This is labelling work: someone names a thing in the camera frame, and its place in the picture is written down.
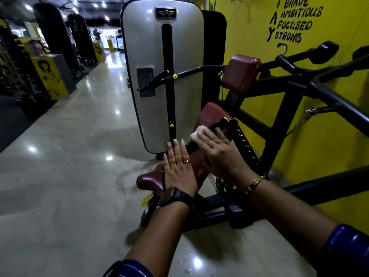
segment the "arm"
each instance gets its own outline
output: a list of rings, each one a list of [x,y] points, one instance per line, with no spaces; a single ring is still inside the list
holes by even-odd
[[[168,156],[164,154],[165,186],[167,189],[175,186],[193,198],[199,190],[196,177],[191,164],[183,163],[190,160],[190,157],[183,140],[181,144],[176,139],[173,142],[174,149],[169,142]],[[182,202],[173,202],[160,209],[153,223],[123,259],[123,263],[138,261],[138,266],[144,266],[141,272],[148,270],[154,277],[167,276],[188,214],[189,207]],[[126,271],[123,275],[137,276]]]
[[[216,130],[218,136],[204,130],[193,139],[207,157],[204,166],[213,175],[246,191],[259,175],[247,166],[224,134]],[[265,179],[249,198],[284,238],[316,267],[320,251],[338,223]]]

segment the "dark ceiling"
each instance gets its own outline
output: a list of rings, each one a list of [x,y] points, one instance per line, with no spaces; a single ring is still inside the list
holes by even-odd
[[[128,0],[0,0],[0,10],[7,18],[32,21],[35,18],[32,7],[39,1],[72,9],[86,20],[99,19],[113,25],[119,20],[122,6]]]

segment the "person's right hand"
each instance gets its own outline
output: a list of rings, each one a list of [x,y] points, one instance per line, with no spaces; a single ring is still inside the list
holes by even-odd
[[[237,188],[245,189],[245,175],[254,172],[238,150],[231,146],[223,132],[219,128],[215,130],[218,136],[209,129],[204,129],[197,133],[197,137],[192,138],[206,157],[204,167],[214,176],[234,184]]]

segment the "forearm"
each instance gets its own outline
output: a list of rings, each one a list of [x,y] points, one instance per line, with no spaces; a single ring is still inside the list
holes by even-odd
[[[154,277],[167,276],[188,213],[182,202],[163,207],[124,259],[140,262]]]
[[[247,188],[258,175],[245,173]],[[325,241],[338,223],[272,182],[262,180],[250,195],[251,203],[313,266]]]

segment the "black watch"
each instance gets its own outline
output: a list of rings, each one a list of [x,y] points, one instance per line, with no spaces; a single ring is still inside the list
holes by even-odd
[[[193,198],[174,186],[163,192],[159,199],[159,206],[164,207],[176,201],[186,203],[190,211],[193,210]]]

